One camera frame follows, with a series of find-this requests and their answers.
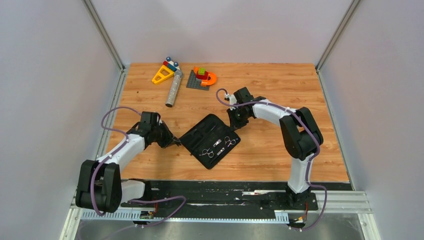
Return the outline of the silver thinning scissors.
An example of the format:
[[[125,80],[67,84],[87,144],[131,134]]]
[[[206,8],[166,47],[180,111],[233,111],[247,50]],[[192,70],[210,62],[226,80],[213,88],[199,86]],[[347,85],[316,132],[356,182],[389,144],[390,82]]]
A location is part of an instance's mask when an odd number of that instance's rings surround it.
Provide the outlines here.
[[[212,146],[217,147],[220,143],[224,142],[224,144],[229,147],[231,145],[235,145],[237,143],[238,138],[230,139],[229,136],[226,136],[223,140],[218,139]]]

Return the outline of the yellow triangle toy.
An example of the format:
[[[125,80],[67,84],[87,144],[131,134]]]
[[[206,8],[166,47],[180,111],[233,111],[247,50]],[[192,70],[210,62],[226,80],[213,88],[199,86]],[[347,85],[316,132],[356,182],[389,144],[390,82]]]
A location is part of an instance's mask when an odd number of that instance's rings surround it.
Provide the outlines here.
[[[169,67],[162,65],[152,78],[152,83],[158,85],[174,76],[175,72]]]

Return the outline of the silver glitter cylinder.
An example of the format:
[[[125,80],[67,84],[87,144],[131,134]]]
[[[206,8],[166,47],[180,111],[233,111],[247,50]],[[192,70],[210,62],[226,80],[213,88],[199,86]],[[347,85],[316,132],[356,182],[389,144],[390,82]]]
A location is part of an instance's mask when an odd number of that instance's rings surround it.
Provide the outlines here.
[[[180,69],[177,69],[176,72],[174,73],[171,88],[169,90],[169,93],[165,102],[166,107],[172,108],[174,106],[183,76],[184,74]]]

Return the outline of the red toy block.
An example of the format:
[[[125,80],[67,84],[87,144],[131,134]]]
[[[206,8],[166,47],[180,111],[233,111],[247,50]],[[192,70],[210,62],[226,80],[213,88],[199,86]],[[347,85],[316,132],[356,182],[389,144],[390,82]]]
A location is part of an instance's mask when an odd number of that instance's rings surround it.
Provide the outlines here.
[[[207,81],[209,79],[209,73],[207,71],[197,71],[195,74],[196,78],[200,81]]]

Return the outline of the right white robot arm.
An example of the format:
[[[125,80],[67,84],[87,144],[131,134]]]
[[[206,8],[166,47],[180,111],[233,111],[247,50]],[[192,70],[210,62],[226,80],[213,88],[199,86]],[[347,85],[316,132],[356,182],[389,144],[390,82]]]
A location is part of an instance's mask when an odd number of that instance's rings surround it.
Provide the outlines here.
[[[230,126],[240,129],[250,117],[266,120],[280,127],[286,151],[291,156],[291,168],[285,202],[292,209],[304,206],[311,192],[310,175],[314,158],[320,153],[323,136],[306,108],[284,107],[268,99],[237,102],[234,95],[228,101]]]

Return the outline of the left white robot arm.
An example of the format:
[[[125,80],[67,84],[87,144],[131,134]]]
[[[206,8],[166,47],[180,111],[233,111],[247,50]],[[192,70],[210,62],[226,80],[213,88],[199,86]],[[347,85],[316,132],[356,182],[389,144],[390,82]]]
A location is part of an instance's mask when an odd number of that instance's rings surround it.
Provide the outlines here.
[[[100,216],[114,213],[122,203],[132,200],[142,207],[149,206],[153,193],[146,188],[146,182],[136,178],[123,180],[121,173],[134,157],[153,143],[162,149],[181,145],[165,122],[137,122],[107,154],[96,160],[85,160],[80,167],[76,206],[94,210]]]

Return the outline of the small silver scissors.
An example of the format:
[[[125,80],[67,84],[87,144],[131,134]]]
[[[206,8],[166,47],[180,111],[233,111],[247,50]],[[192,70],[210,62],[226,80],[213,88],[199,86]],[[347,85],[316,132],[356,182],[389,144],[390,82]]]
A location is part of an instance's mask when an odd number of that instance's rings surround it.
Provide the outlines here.
[[[200,157],[207,156],[209,158],[219,157],[223,154],[223,152],[226,150],[225,147],[222,147],[215,153],[211,148],[203,149],[202,152],[199,154]]]

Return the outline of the grey building block baseplate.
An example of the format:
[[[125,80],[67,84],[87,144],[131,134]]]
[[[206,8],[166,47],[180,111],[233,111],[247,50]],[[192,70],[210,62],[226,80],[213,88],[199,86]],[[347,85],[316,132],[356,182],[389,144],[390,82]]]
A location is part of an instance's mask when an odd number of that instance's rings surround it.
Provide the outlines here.
[[[197,79],[194,70],[191,70],[186,84],[186,88],[208,91],[210,89],[210,86],[201,86],[201,80]]]

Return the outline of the green toy cube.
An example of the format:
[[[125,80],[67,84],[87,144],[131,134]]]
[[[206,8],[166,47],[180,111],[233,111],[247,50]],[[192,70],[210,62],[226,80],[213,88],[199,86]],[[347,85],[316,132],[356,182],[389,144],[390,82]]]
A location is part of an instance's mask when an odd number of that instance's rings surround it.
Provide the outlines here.
[[[200,67],[198,69],[197,74],[200,75],[200,76],[204,76],[206,74],[206,70],[204,68]]]

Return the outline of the red blue toy car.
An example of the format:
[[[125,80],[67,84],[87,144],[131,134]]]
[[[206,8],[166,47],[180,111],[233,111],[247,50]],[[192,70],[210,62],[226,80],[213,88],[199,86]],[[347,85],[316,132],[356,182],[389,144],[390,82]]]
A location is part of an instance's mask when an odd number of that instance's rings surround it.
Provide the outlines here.
[[[178,62],[173,61],[170,56],[165,58],[165,61],[162,63],[165,67],[169,68],[171,71],[175,72],[180,69],[180,65]]]

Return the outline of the orange curved toy block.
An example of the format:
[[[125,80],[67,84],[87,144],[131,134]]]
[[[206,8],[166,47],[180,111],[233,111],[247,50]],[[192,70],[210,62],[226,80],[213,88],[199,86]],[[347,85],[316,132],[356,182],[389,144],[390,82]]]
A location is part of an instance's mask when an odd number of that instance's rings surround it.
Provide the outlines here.
[[[199,70],[199,68],[200,67],[197,67],[197,66],[195,66],[193,68],[195,74]],[[201,80],[201,84],[200,85],[203,86],[203,87],[214,85],[217,82],[217,76],[216,76],[216,74],[213,73],[213,72],[211,72],[211,71],[207,71],[207,72],[209,73],[208,80]]]

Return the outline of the black zip tool case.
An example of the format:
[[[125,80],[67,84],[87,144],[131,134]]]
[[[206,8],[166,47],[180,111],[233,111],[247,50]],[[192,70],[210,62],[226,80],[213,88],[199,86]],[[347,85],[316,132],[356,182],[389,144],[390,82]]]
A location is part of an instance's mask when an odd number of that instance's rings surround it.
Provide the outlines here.
[[[218,139],[224,139],[229,136],[230,139],[238,138],[235,145],[227,147],[224,142],[213,147]],[[189,151],[190,155],[195,157],[206,169],[211,170],[215,167],[237,144],[241,138],[231,130],[218,116],[208,114],[189,131],[180,138],[181,144]],[[219,157],[209,158],[208,156],[199,156],[203,149],[211,148],[215,153],[219,149],[225,148],[225,151]]]

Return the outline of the aluminium frame rail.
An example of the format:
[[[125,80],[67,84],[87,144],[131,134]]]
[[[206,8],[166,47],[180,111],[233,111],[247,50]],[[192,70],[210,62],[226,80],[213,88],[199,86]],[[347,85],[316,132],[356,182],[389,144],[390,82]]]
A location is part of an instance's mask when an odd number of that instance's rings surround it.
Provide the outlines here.
[[[92,0],[82,0],[89,16],[91,17],[97,31],[99,32],[103,42],[105,43],[106,48],[108,49],[109,53],[112,56],[113,61],[115,62],[118,69],[123,72],[125,70],[125,64],[122,61],[122,58],[120,57],[115,45],[113,44],[113,41],[93,3]]]

